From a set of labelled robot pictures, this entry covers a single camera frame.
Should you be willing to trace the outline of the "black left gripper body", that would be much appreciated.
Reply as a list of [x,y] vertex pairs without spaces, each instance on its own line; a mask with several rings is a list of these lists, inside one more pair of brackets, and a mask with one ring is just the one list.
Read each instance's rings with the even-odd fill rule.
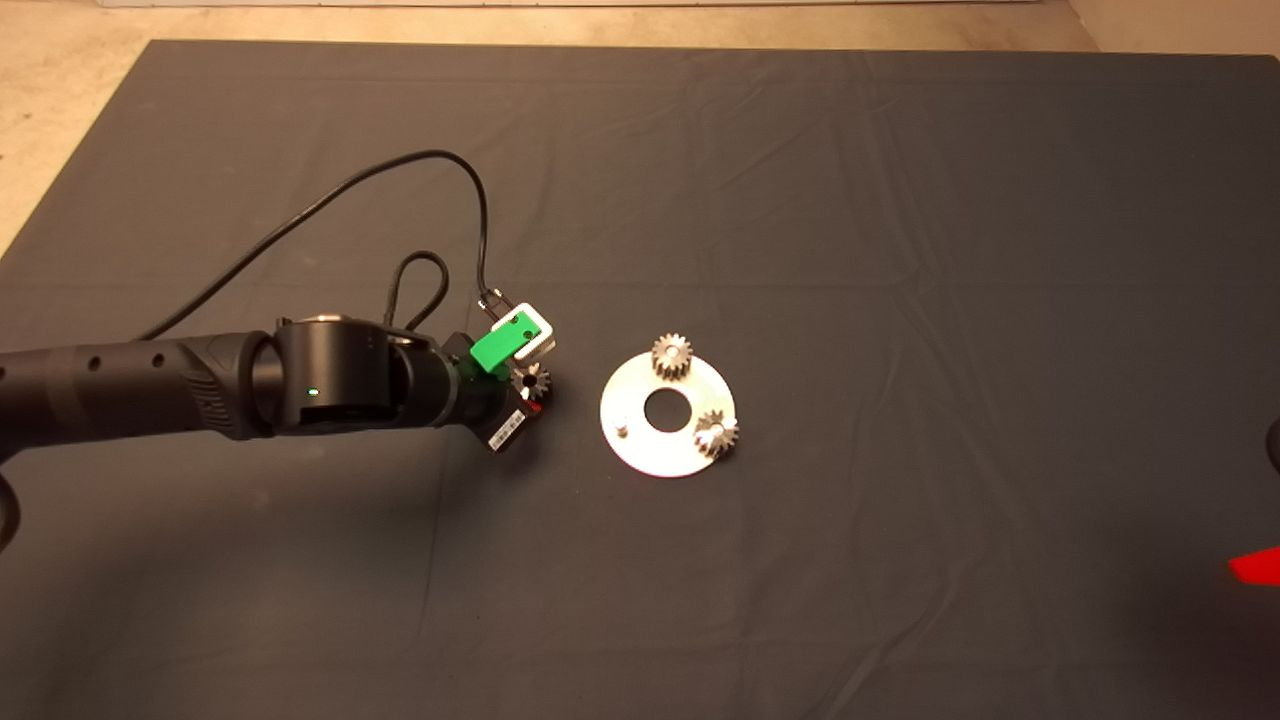
[[517,372],[506,363],[484,369],[471,348],[475,341],[453,333],[445,341],[445,357],[454,375],[447,425],[465,427],[493,454],[502,454],[534,427],[540,416],[529,411],[530,396],[517,387]]

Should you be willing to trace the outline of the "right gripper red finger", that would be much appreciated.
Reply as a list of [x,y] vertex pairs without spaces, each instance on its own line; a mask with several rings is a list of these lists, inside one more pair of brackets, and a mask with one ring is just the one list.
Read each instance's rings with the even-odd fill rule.
[[1279,588],[1280,548],[1270,547],[1233,557],[1228,568],[1243,584]]

